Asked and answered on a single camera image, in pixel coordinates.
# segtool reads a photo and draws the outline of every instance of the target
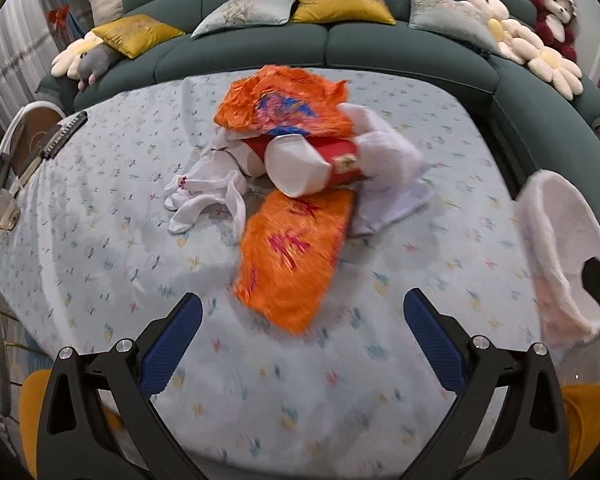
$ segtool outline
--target crumpled white fabric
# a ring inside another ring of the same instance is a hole
[[[362,183],[351,235],[378,232],[428,202],[432,190],[418,179],[431,167],[422,152],[366,106],[338,105],[353,121]]]
[[[600,306],[582,286],[582,267],[600,260],[600,225],[582,194],[553,171],[526,181],[514,206],[536,288],[542,340],[553,350],[592,341]]]
[[[246,222],[242,196],[247,192],[247,181],[235,159],[229,153],[214,150],[213,146],[209,142],[189,173],[175,175],[164,189],[165,207],[176,211],[169,221],[169,232],[177,234],[191,229],[205,207],[219,203],[225,204],[234,218],[234,237],[240,241]]]

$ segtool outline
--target beige label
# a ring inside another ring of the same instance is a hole
[[[349,173],[358,169],[358,158],[355,153],[345,153],[344,155],[333,157],[333,169],[336,174]]]

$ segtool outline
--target gold metal leg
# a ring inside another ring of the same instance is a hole
[[[11,314],[7,314],[6,312],[0,311],[0,315],[4,316],[4,317],[8,317],[9,319],[13,319],[14,321],[17,321],[18,323],[20,322],[20,320],[17,317],[12,316]]]
[[[44,357],[48,357],[43,351],[40,351],[36,348],[31,348],[30,346],[24,346],[20,343],[5,343],[5,346],[13,346],[14,348],[22,348],[23,350],[27,350],[29,352],[33,352],[34,354],[43,355]]]

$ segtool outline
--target red bow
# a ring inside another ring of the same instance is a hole
[[[66,29],[66,17],[69,14],[69,5],[65,4],[58,9],[50,10],[46,20],[53,25],[53,30],[63,32]]]

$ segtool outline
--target gray pillow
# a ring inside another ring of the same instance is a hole
[[[500,49],[487,28],[487,21],[486,14],[468,3],[453,0],[411,0],[411,28],[435,32],[499,54]]]
[[[222,28],[243,28],[254,25],[284,25],[289,21],[296,0],[229,0],[210,15],[191,35],[192,38]]]

